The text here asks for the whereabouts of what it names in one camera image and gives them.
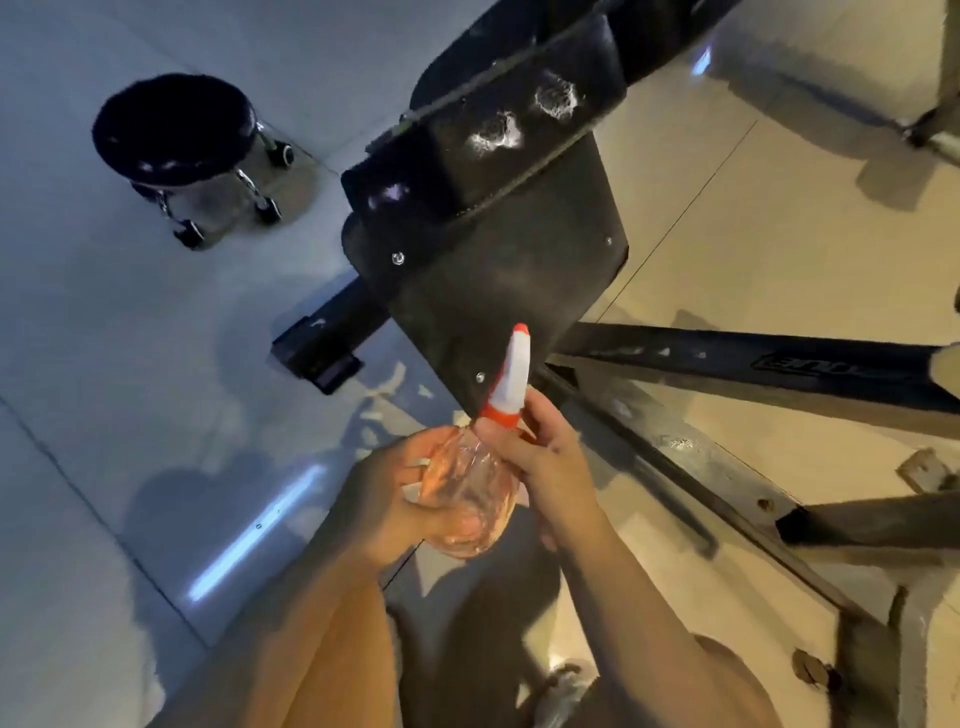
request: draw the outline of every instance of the stool seat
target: stool seat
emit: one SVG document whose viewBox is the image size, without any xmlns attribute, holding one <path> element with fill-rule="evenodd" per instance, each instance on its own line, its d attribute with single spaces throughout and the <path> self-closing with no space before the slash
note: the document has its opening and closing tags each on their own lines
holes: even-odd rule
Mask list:
<svg viewBox="0 0 960 728">
<path fill-rule="evenodd" d="M 131 182 L 176 188 L 226 174 L 250 152 L 256 112 L 213 76 L 170 73 L 114 94 L 93 124 L 97 153 Z"/>
</svg>

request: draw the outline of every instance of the black round stool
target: black round stool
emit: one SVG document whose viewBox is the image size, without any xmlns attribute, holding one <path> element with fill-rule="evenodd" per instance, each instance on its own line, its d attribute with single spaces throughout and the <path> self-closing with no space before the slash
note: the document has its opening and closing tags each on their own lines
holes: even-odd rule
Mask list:
<svg viewBox="0 0 960 728">
<path fill-rule="evenodd" d="M 264 223 L 280 219 L 276 202 L 238 166 L 258 136 L 274 167 L 293 164 L 293 147 L 267 134 L 243 91 L 213 76 L 185 73 L 128 86 L 107 99 L 93 123 L 97 153 L 159 206 L 191 250 L 201 248 L 204 231 L 170 209 L 172 193 L 191 184 L 230 173 L 250 191 Z"/>
</svg>

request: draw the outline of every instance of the clear plastic bottle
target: clear plastic bottle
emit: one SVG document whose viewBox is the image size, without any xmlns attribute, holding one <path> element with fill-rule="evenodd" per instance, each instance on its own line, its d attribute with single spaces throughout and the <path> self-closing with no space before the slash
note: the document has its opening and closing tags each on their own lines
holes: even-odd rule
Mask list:
<svg viewBox="0 0 960 728">
<path fill-rule="evenodd" d="M 530 374 L 530 332 L 517 324 L 500 376 L 480 411 L 505 427 L 516 427 Z M 434 507 L 466 507 L 480 519 L 478 532 L 430 543 L 461 559 L 483 553 L 507 527 L 516 503 L 519 482 L 513 471 L 490 452 L 471 426 L 461 427 L 430 457 L 420 483 L 418 501 Z"/>
</svg>

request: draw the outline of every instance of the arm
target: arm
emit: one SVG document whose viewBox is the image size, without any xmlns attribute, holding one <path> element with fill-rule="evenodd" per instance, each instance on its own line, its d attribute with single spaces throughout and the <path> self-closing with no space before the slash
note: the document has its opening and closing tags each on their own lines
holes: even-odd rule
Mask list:
<svg viewBox="0 0 960 728">
<path fill-rule="evenodd" d="M 622 724 L 756 725 L 726 694 L 706 652 L 616 535 L 597 503 L 576 431 L 536 390 L 528 392 L 525 413 L 535 444 L 491 421 L 478 422 L 476 432 L 523 471 Z"/>
<path fill-rule="evenodd" d="M 420 480 L 420 468 L 408 466 L 453 431 L 425 430 L 358 464 L 304 552 L 243 608 L 151 728 L 280 728 L 311 665 L 324 659 L 344 596 L 375 585 L 425 536 L 465 527 L 459 513 L 422 508 L 400 492 Z"/>
</svg>

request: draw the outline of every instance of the person's right hand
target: person's right hand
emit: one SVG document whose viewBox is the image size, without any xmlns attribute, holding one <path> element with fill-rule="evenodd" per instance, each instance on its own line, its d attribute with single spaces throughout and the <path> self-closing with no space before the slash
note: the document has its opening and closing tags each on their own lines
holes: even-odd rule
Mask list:
<svg viewBox="0 0 960 728">
<path fill-rule="evenodd" d="M 576 430 L 553 402 L 533 387 L 527 389 L 523 419 L 535 444 L 524 440 L 518 430 L 486 418 L 477 421 L 474 431 L 495 454 L 521 470 L 531 505 L 546 522 L 557 546 L 566 547 L 579 537 L 588 537 L 606 520 L 597 503 L 587 459 Z"/>
</svg>

